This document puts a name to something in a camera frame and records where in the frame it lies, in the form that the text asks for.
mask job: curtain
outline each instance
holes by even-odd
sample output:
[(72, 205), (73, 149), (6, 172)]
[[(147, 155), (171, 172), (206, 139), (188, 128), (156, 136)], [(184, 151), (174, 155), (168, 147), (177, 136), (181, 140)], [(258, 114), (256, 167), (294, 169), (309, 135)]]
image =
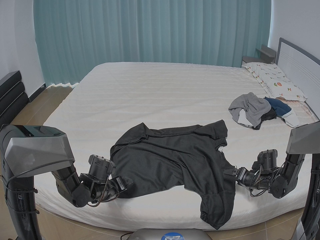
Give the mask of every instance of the curtain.
[(104, 62), (240, 67), (268, 44), (270, 19), (271, 0), (34, 0), (47, 85)]

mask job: white wall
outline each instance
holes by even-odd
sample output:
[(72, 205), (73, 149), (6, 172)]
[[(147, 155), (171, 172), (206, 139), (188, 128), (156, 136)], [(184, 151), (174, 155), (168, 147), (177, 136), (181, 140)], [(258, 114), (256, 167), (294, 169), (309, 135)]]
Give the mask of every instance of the white wall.
[(279, 38), (320, 59), (320, 0), (272, 0), (269, 47), (275, 51)]
[(33, 23), (33, 0), (0, 0), (0, 79), (20, 70), (28, 96), (45, 81)]

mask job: blue round logo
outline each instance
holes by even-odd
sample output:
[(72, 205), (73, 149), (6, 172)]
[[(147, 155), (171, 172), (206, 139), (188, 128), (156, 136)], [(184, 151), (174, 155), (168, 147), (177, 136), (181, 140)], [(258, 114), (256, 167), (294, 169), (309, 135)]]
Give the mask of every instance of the blue round logo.
[(165, 234), (161, 240), (184, 240), (184, 237), (182, 234), (175, 233), (175, 232), (170, 232)]

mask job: pillow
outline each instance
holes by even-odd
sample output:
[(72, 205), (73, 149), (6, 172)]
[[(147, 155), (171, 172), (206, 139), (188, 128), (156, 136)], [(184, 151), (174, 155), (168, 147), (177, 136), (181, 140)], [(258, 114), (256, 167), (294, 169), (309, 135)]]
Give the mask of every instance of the pillow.
[(276, 64), (250, 62), (243, 65), (259, 81), (271, 98), (306, 101), (298, 86), (289, 80)]

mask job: fitted sheet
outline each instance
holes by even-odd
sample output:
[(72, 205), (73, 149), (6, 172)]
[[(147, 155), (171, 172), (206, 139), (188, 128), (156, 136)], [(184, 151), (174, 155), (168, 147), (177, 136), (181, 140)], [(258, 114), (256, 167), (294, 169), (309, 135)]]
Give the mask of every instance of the fitted sheet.
[[(151, 129), (206, 125), (223, 119), (228, 128), (226, 159), (250, 169), (260, 151), (278, 150), (278, 166), (286, 157), (291, 128), (280, 118), (260, 130), (238, 125), (228, 111), (239, 95), (267, 93), (242, 68), (178, 63), (117, 62), (96, 66), (45, 122), (64, 131), (78, 174), (87, 173), (88, 158), (110, 157), (110, 148), (131, 127), (144, 122)], [(293, 108), (301, 124), (317, 119), (302, 102)], [(251, 226), (304, 206), (311, 156), (306, 155), (298, 185), (282, 199), (265, 193), (250, 197), (236, 185), (234, 209), (221, 230)], [(213, 230), (200, 218), (201, 197), (183, 186), (130, 199), (76, 208), (59, 195), (50, 173), (35, 176), (36, 202), (61, 216), (116, 230), (198, 228)]]

